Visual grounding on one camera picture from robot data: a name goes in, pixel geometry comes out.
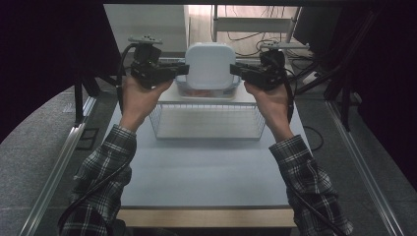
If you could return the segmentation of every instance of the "wrist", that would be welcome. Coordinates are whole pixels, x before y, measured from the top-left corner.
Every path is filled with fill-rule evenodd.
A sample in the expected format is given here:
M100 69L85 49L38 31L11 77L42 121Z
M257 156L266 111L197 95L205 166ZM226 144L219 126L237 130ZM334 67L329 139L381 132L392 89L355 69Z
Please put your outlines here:
M273 137L277 143L291 139L294 137L288 123L272 123L268 124Z
M144 121L145 118L142 116L123 115L120 119L119 125L136 133Z

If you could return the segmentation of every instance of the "desk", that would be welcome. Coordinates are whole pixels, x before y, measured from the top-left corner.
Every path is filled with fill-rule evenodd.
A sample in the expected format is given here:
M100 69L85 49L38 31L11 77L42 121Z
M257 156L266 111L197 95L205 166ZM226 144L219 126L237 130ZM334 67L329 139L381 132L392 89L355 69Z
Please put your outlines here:
M117 106L107 132L120 117ZM307 142L297 108L291 128ZM130 227L295 227L273 143L268 127L259 141L157 140L147 118L118 218Z

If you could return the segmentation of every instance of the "cable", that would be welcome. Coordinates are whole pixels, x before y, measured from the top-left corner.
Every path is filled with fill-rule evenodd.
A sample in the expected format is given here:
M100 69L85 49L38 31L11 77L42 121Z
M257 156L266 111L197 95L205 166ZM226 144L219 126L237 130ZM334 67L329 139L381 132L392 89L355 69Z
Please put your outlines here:
M255 45L255 47L257 48L257 51L256 51L256 52L251 53L251 54L240 54L240 53L238 53L238 52L235 52L235 53L236 53L236 55L239 55L239 56L253 56L253 55L256 55L256 54L260 53L262 50L261 50L261 48L259 48L259 47L258 47L258 44L259 44L259 43L261 43L261 42L263 42L263 41L266 41L266 40L264 40L265 34L266 34L266 33L264 32L264 35L262 36L262 39L261 39L261 40L259 40L259 41L257 42L257 44Z
M289 58L302 58L302 59L308 59L308 60L315 59L313 56L300 56L297 53L293 52L291 49L287 49L286 52Z
M273 15L273 9L275 9L275 6L272 6L272 11L270 11L270 18L272 18L272 15Z
M301 204L304 205L304 207L308 208L310 212L315 215L319 220L321 220L325 225L327 225L333 232L338 236L346 236L346 234L341 231L333 222L331 222L329 219L327 219L325 216L323 216L320 212L318 212L313 206L311 206L309 203L307 203L306 200L301 197L301 195L297 192L297 190L294 188L294 186L289 183L288 180L286 180L288 188L291 189L291 191L297 196L297 198L300 200Z
M315 150L318 150L318 149L322 148L322 146L325 144L325 139L323 138L322 134L318 130L316 130L313 127L310 127L310 126L303 126L303 128L314 131L320 137L320 140L321 140L320 144L315 148L311 148L311 150L315 151Z
M119 105L120 105L120 110L123 112L123 91L122 91L122 77L123 77L123 75L126 75L126 71L125 71L125 68L124 68L124 65L123 65L123 63L124 63L124 61L125 61L125 59L126 59L126 56L127 56L127 54L128 54L128 52L129 52L129 50L132 48L132 47L135 47L135 46L137 46L137 45L139 45L138 43L131 43L131 44L129 44L126 48L125 48L125 50L123 51L123 53L122 53L122 58L121 58L121 60L120 60L120 64L119 64L119 70L118 70L118 72L117 72L117 78L116 78L116 91L117 91L117 98L118 98L118 100L119 100Z
M62 228L67 221L68 217L71 215L71 213L80 205L82 204L86 199L88 199L92 194L100 190L104 185L109 183L116 175L118 175L120 172L122 172L123 169L125 169L129 163L132 161L133 156L126 159L126 161L112 174L101 180L98 184L93 186L90 190L88 190L81 198L77 199L73 203L68 206L68 208L61 214L61 217L59 217L58 220L58 229L59 229L59 235L62 233Z
M275 59L273 59L271 57L268 57L266 55L264 55L263 57L265 59L268 59L270 61L270 63L274 64L274 66L276 68L280 68L278 62ZM292 71L287 70L285 68L284 68L284 70L290 72L293 76L295 76L294 73L292 73ZM288 118L288 122L291 122L291 118L292 118L292 115L294 113L294 98L295 98L295 93L292 92L292 88L291 88L290 82L289 82L289 80L288 80L288 78L286 76L284 77L283 84L284 84L285 89L287 91L287 97L288 97L288 114L287 114L288 117L287 118Z
M305 67L305 68L300 68L299 66L297 66L294 62L295 61L313 61L312 59L308 59L308 58L295 58L295 59L292 59L291 61L290 61L290 63L291 63L291 66L293 66L293 67L295 67L295 68L297 68L298 70L300 70L300 71L303 71L303 70L306 70L306 68L308 68L309 66L307 66L307 67Z
M295 78L295 75L294 75L294 73L292 71L290 71L290 70L288 70L286 68L285 68L285 71L289 72L292 75L292 78ZM293 98L295 98L295 92L296 91L297 91L297 81L295 81L295 89L294 89L294 92L293 92L293 94L294 94L294 97Z
M122 91L122 81L123 81L123 75L126 74L125 67L124 67L124 61L126 59L126 56L129 52L129 50L132 47L135 47L139 45L138 43L131 43L129 44L125 50L122 53L120 64L119 64L119 70L117 73L117 79L116 79L116 90L117 90L117 97L120 104L120 109L123 112L123 91ZM118 175L123 169L126 168L126 166L132 161L133 156L131 158L128 158L116 171L114 171L112 174L101 180L98 184L93 186L90 190L88 190L82 197L74 201L73 203L68 206L68 208L61 214L61 217L58 220L58 229L59 233L61 234L62 227L67 221L68 217L71 215L71 213L80 205L82 204L87 198L89 198L92 194L100 190L105 184L110 182L116 175Z
M261 47L259 47L258 45L259 45L261 42L266 42L266 41L271 41L271 42L273 42L273 40L271 40L271 38L269 38L269 39L262 39L262 40L259 40L259 41L257 42L257 44L255 45L255 47L256 47L259 51L261 51Z
M261 16L263 16L264 15L264 13L265 12L268 12L269 11L269 6L266 6L265 7L265 10L261 13Z
M224 15L227 17L227 5L224 5ZM254 34L251 34L251 35L248 35L248 36L245 36L245 37L241 37L241 38L231 38L230 37L230 33L229 33L229 31L227 32L227 37L229 38L229 40L231 40L231 41L239 41L239 40L243 40L243 39L247 39L247 38L250 38L250 37L253 37L253 36L256 36L256 35L259 35L259 34L261 34L261 32L257 32L257 33L254 33Z

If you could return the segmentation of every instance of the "shirt sleeve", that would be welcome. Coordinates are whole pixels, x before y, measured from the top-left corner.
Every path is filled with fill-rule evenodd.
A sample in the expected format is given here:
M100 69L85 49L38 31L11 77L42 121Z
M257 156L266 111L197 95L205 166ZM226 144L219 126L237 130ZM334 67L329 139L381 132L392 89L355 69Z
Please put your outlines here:
M114 125L104 143L80 166L74 177L76 187L71 202L82 197L104 178L119 169L136 152L136 134ZM92 194L68 217L61 235L108 235L111 225L120 209L120 197L132 176L127 166L108 184Z
M352 223L344 216L337 202L337 192L332 187L328 175L318 166L301 136L295 136L269 147L278 163L282 178L314 209L333 222L341 231L349 235ZM302 236L334 235L316 218L294 193L287 188L288 202L294 209L294 222Z

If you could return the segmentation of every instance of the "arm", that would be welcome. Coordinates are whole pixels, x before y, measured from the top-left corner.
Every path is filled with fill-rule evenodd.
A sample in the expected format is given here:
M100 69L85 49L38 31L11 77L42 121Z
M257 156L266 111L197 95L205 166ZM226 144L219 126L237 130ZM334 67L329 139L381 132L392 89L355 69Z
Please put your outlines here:
M82 197L98 182L116 171L136 152L136 132L153 111L160 95L172 81L145 89L133 78L123 85L124 110L119 125L114 125L104 143L86 158L74 179L77 182L71 202ZM120 209L120 197L131 179L130 167L123 169L109 183L69 215L60 235L107 235Z
M274 156L287 186L288 202L294 209L294 221L301 235L333 235L309 209L301 204L289 186L301 195L313 208L333 222L345 234L353 226L344 216L337 202L337 192L331 186L328 175L318 166L301 136L294 136L287 119L287 94L284 86L263 91L245 83L252 94L275 137L276 144L269 149Z

